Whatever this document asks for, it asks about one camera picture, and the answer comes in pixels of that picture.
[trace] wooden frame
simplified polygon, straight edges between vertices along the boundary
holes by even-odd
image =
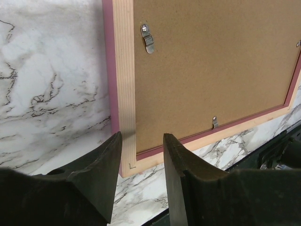
[[[103,15],[112,133],[122,132],[123,150],[120,174],[122,177],[128,177],[163,163],[163,148],[156,147],[147,152],[136,154],[133,0],[103,0]],[[299,57],[283,105],[184,138],[181,142],[187,149],[194,151],[289,113],[300,83],[300,71],[301,61]]]

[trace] metal clip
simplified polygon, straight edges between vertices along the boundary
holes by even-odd
[[[212,118],[212,124],[213,124],[213,129],[217,128],[218,127],[218,121],[217,121],[217,117],[214,116]]]
[[[154,38],[152,37],[147,24],[141,25],[141,34],[145,41],[146,52],[149,54],[153,53],[155,51]]]

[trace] brown backing board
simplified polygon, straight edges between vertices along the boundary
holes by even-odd
[[[134,0],[136,152],[282,105],[298,0]],[[147,23],[155,52],[147,54]]]

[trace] white marble countertop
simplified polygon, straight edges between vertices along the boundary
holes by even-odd
[[[45,174],[111,135],[101,0],[2,0],[0,10],[0,166]],[[290,114],[194,153],[226,169],[300,118],[298,90]],[[118,178],[111,225],[166,208],[161,164]]]

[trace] maroon painted edge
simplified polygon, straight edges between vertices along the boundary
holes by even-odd
[[[211,129],[211,130],[208,130],[208,131],[205,131],[205,132],[201,132],[201,133],[198,133],[198,134],[195,134],[195,135],[192,135],[190,137],[186,137],[186,138],[183,138],[180,140],[180,142],[182,144],[186,144],[188,142],[191,142],[191,141],[194,141],[196,139],[200,139],[202,137],[205,137],[205,136],[209,136],[213,133],[216,133],[216,132],[219,132],[219,131],[222,131],[224,129],[228,129],[230,127],[233,127],[233,126],[236,126],[236,125],[239,125],[241,123],[244,123],[246,121],[249,121],[249,120],[253,120],[255,118],[258,118],[258,117],[261,117],[263,115],[266,115],[266,114],[269,114],[269,113],[272,113],[274,111],[278,111],[282,108],[285,108],[285,107],[288,107],[290,102],[291,102],[291,99],[293,97],[293,92],[295,90],[295,87],[296,87],[296,83],[297,83],[297,80],[298,80],[298,77],[299,77],[299,73],[301,71],[301,60],[300,60],[300,54],[301,52],[299,53],[299,56],[298,56],[298,61],[297,61],[297,65],[295,67],[295,70],[293,72],[293,77],[292,77],[292,80],[291,80],[291,83],[290,83],[290,87],[289,87],[289,90],[287,92],[287,95],[286,95],[286,98],[285,98],[285,102],[283,105],[281,106],[277,106],[277,107],[274,107],[274,108],[271,108],[271,109],[268,109],[266,111],[263,111],[261,113],[258,113],[258,114],[254,114],[254,115],[251,115],[249,117],[246,117],[246,118],[243,118],[243,119],[240,119],[240,120],[237,120],[235,122],[232,122],[232,123],[229,123],[229,124],[226,124],[226,125],[223,125],[223,126],[220,126],[216,129]],[[146,150],[142,153],[139,153],[137,154],[136,156],[136,160],[139,161],[139,160],[142,160],[142,159],[145,159],[145,158],[148,158],[148,157],[151,157],[153,155],[156,155],[156,154],[159,154],[163,152],[163,146],[159,146],[159,147],[155,147],[155,148],[152,148],[152,149],[149,149],[149,150]]]
[[[115,36],[113,1],[103,0],[103,26],[105,39],[105,53],[107,60],[107,74],[109,87],[109,100],[111,112],[111,132],[119,131],[118,90],[115,61]],[[122,175],[122,164],[120,162],[119,174]]]

